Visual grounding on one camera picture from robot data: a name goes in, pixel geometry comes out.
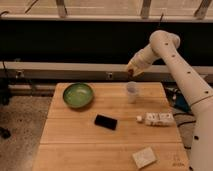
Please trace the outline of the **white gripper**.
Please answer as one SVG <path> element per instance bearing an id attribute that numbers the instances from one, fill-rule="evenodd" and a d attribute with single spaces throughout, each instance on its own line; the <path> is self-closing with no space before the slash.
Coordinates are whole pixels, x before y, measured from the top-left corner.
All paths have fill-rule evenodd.
<path id="1" fill-rule="evenodd" d="M 148 67 L 150 67 L 153 62 L 154 62 L 154 54 L 151 51 L 141 49 L 131 58 L 131 60 L 126 66 L 126 71 L 128 73 L 129 69 L 133 69 L 134 74 L 130 76 L 136 77 L 140 75 L 142 72 L 144 72 Z"/>

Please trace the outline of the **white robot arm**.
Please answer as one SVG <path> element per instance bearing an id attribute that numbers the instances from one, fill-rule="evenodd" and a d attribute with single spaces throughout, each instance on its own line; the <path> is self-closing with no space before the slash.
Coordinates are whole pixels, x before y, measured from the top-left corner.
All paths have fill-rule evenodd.
<path id="1" fill-rule="evenodd" d="M 213 171 L 213 88 L 177 52 L 180 37 L 154 31 L 149 44 L 135 53 L 126 66 L 133 77 L 162 59 L 196 117 L 189 167 L 192 171 Z"/>

